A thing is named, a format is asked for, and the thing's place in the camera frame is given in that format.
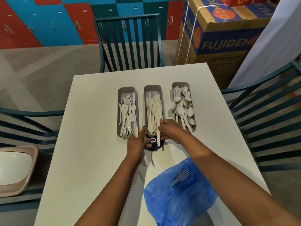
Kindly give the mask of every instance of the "gray tray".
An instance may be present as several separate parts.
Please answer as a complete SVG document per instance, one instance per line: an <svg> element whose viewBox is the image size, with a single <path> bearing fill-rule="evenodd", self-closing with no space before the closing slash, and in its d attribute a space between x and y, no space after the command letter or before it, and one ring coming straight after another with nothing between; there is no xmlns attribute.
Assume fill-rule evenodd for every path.
<svg viewBox="0 0 301 226"><path fill-rule="evenodd" d="M174 99L174 98L173 98L173 89L174 89L176 86L178 86L178 87L180 87L180 88L186 86L186 87L188 87L188 89L189 89L189 91L190 91L190 86L189 86L189 84L186 83L186 82L176 82L176 83L173 83L173 84L172 84L172 100ZM192 107L193 107L193 97L192 97L192 95L191 95L191 91L190 91L190 97L191 97L191 99L192 99ZM191 126L191 128L192 128L192 131L195 132L196 129L197 129L197 121L195 120L194 114L193 114L192 118L193 118L195 124L194 124L193 126ZM178 120L178 124L182 127L182 122L180 121L180 118L179 118L179 120Z"/></svg>
<svg viewBox="0 0 301 226"><path fill-rule="evenodd" d="M134 87L129 86L129 87L122 87L118 90L118 101L117 101L117 136L120 138L127 140L129 137L121 137L119 130L119 123L122 121L121 118L121 113L120 113L120 108L119 108L119 103L122 102L122 98L125 96L125 94L129 93L131 94L131 97L133 96L133 93L135 92L135 104L136 104L136 119L137 119L137 126L139 127L139 107L138 107L138 94L137 91Z"/></svg>
<svg viewBox="0 0 301 226"><path fill-rule="evenodd" d="M148 93L151 94L153 97L156 94L160 95L160 100L162 102L162 119L165 119L165 112L164 112L164 100L163 100L163 93L162 93L162 88L160 85L148 85L144 87L144 103L145 103L145 127L148 126L148 112L147 112L147 107L146 107L146 96L148 96Z"/></svg>

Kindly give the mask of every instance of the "person's right hand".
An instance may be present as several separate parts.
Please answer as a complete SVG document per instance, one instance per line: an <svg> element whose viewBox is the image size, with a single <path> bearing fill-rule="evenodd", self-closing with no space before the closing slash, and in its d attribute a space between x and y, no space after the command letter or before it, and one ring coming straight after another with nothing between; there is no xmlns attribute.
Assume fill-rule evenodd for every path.
<svg viewBox="0 0 301 226"><path fill-rule="evenodd" d="M158 127L158 129L161 132L161 140L171 139L178 144L181 144L183 137L188 134L188 132L181 128L172 119L160 120L160 126Z"/></svg>

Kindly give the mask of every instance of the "person's left hand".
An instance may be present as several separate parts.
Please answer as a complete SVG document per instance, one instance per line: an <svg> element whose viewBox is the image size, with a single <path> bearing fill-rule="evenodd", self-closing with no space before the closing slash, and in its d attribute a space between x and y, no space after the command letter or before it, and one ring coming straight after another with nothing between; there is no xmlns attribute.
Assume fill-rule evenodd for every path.
<svg viewBox="0 0 301 226"><path fill-rule="evenodd" d="M133 134L128 138L128 152L126 154L126 158L130 159L133 163L141 163L142 161L142 153L144 148L151 147L151 139L146 138L145 142L145 128L143 127L138 137L136 138Z"/></svg>

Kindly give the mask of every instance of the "white table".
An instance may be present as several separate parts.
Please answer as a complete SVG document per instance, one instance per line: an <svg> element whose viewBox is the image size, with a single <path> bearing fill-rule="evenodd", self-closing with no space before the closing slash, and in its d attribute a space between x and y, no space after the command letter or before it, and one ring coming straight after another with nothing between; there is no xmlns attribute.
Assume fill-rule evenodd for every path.
<svg viewBox="0 0 301 226"><path fill-rule="evenodd" d="M75 76L35 226L73 226L117 170L126 140L116 134L117 93L138 92L140 127L144 87L162 87L165 117L172 118L173 82L190 84L197 130L194 135L261 187L268 188L206 63ZM170 144L153 153L155 167L139 166L119 225L156 225L142 196L150 180L184 160L186 152ZM215 226L240 225L218 198L208 213Z"/></svg>

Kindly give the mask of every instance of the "hand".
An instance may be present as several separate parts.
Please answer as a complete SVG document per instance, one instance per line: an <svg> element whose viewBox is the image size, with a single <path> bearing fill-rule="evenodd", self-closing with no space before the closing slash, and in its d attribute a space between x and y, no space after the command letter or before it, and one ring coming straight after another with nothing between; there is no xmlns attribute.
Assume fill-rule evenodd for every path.
<svg viewBox="0 0 301 226"><path fill-rule="evenodd" d="M145 128L140 130L138 137L136 138L133 134L128 138L128 152L126 158L128 158L133 163L141 163L142 153L145 148L151 147L151 139L146 138L145 142Z"/></svg>
<svg viewBox="0 0 301 226"><path fill-rule="evenodd" d="M160 126L158 129L161 132L161 140L173 140L174 142L181 144L183 136L190 134L182 129L174 120L164 119L160 120Z"/></svg>

